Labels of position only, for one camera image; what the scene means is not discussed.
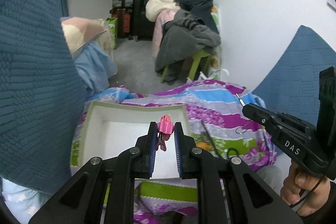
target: black sleeve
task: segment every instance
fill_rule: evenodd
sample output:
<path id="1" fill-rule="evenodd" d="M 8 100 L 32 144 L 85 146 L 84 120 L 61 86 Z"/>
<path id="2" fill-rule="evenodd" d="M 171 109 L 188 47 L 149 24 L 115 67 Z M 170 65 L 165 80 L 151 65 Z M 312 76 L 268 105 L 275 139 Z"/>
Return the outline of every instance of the black sleeve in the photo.
<path id="1" fill-rule="evenodd" d="M 302 217 L 304 224 L 332 224 L 336 223 L 336 184 L 330 182 L 330 193 L 327 203 L 317 212 Z"/>

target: human hand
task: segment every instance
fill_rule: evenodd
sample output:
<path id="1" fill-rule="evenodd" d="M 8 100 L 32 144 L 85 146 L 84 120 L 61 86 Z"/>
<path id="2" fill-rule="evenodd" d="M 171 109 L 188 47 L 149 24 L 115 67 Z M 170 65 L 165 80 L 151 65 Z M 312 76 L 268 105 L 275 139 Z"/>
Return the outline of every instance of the human hand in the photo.
<path id="1" fill-rule="evenodd" d="M 305 173 L 298 173 L 298 165 L 292 161 L 288 177 L 283 181 L 280 197 L 287 205 L 292 205 L 300 200 L 300 190 L 311 190 L 320 178 L 311 177 Z M 298 209 L 299 216 L 308 216 L 318 211 L 327 202 L 330 193 L 330 182 L 323 179 L 320 185 L 311 193 L 303 205 Z"/>

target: green stripe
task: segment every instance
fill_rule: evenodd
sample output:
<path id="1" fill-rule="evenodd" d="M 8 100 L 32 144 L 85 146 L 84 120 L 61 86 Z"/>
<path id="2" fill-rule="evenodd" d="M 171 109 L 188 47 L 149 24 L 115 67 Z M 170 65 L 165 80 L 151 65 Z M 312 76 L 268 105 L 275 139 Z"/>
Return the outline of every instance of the green stripe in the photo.
<path id="1" fill-rule="evenodd" d="M 185 202 L 197 202 L 197 189 L 159 184 L 153 182 L 142 182 L 140 189 L 141 196 L 151 198 L 171 199 Z"/>

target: pink garment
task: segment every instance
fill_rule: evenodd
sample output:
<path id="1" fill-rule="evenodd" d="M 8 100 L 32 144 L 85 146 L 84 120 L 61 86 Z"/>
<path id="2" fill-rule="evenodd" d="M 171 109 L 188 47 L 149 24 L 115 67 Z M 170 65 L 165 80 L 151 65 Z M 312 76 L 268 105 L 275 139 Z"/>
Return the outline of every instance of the pink garment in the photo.
<path id="1" fill-rule="evenodd" d="M 176 9 L 165 9 L 156 18 L 155 21 L 155 28 L 153 32 L 153 40 L 152 40 L 152 56 L 153 58 L 156 58 L 161 45 L 162 40 L 162 27 L 165 23 L 168 21 L 172 21 L 174 19 L 174 16 L 178 10 Z"/>

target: blue quilted fabric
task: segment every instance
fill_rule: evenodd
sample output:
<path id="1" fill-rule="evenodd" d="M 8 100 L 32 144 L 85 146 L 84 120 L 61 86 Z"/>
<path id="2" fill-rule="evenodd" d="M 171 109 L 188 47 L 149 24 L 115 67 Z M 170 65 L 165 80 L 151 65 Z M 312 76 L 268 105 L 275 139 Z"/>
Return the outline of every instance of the blue quilted fabric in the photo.
<path id="1" fill-rule="evenodd" d="M 312 29 L 300 26 L 278 63 L 253 91 L 271 111 L 285 112 L 316 125 L 319 73 L 336 66 L 335 51 Z"/>
<path id="2" fill-rule="evenodd" d="M 86 96 L 57 0 L 0 0 L 0 176 L 55 193 Z"/>

